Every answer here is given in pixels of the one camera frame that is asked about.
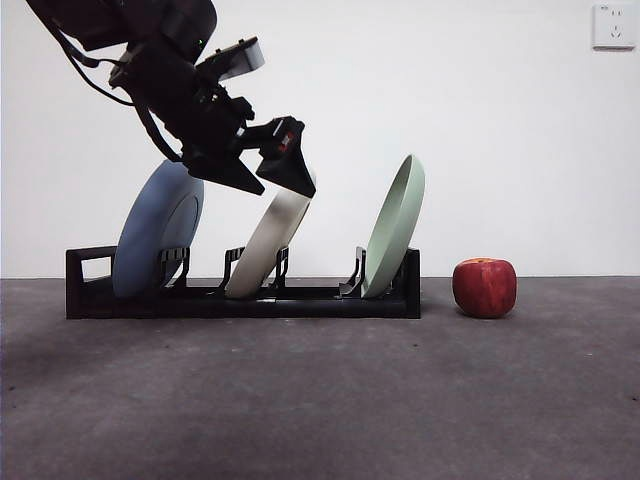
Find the dish rack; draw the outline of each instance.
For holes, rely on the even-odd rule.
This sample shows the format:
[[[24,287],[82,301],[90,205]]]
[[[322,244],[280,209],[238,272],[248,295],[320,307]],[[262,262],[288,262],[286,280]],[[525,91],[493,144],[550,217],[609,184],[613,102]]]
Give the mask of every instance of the dish rack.
[[[367,252],[356,249],[355,270],[337,285],[290,285],[289,248],[277,254],[275,278],[246,300],[225,298],[224,290],[232,265],[244,248],[225,253],[224,278],[216,285],[187,279],[189,248],[163,250],[158,256],[152,287],[132,299],[119,299],[113,293],[111,276],[85,279],[82,263],[110,258],[116,247],[68,250],[66,253],[67,318],[420,318],[420,251],[407,249],[404,259],[386,292],[375,299],[363,299]],[[167,266],[180,262],[182,271],[169,285],[161,286]]]

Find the white wall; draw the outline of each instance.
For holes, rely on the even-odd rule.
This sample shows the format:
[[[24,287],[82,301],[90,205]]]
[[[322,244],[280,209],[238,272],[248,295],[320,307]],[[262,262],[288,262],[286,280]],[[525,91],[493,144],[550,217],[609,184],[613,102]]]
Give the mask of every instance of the white wall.
[[[319,192],[292,274],[351,270],[409,152],[428,172],[413,240],[424,275],[472,256],[521,275],[640,274],[640,53],[592,52],[591,6],[217,1],[206,53],[257,34],[267,60],[229,81],[231,94],[258,121],[307,125]],[[2,9],[2,276],[60,277],[65,249],[117,241],[161,156],[134,112],[76,76],[23,0]],[[207,186],[194,276],[221,274],[274,192]]]

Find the black robotic arm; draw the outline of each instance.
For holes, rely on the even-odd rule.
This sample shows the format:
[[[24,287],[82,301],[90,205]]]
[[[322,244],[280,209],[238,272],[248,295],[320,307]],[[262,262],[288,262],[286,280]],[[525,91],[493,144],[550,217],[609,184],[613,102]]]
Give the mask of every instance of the black robotic arm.
[[[245,149],[263,157],[257,175],[312,197],[315,186],[300,147],[304,124],[293,117],[264,126],[243,97],[231,98],[220,82],[260,67],[264,60],[256,38],[216,53],[196,65],[217,23],[209,0],[27,0],[60,43],[83,78],[79,64],[96,67],[86,50],[127,43],[114,64],[109,84],[121,87],[126,102],[92,84],[110,98],[135,107],[149,136],[172,161],[183,162],[194,177],[261,194],[264,187],[240,161]],[[182,142],[178,155],[156,127],[153,112]]]

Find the blue plate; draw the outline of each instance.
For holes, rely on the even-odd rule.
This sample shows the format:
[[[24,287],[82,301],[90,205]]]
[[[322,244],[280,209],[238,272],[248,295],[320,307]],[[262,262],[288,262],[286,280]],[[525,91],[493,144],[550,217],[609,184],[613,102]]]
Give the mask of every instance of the blue plate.
[[[181,163],[165,160],[140,191],[118,242],[111,278],[116,297],[130,298],[152,285],[160,252],[189,247],[198,228],[204,202],[204,182],[191,177]],[[180,266],[168,265],[159,286]]]

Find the green plate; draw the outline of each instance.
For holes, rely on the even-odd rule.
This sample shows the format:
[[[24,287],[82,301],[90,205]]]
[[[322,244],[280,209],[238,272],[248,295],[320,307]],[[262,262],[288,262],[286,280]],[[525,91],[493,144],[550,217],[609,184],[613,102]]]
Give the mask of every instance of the green plate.
[[[382,295],[400,268],[420,215],[424,186],[424,168],[409,155],[391,184],[369,239],[363,298]]]

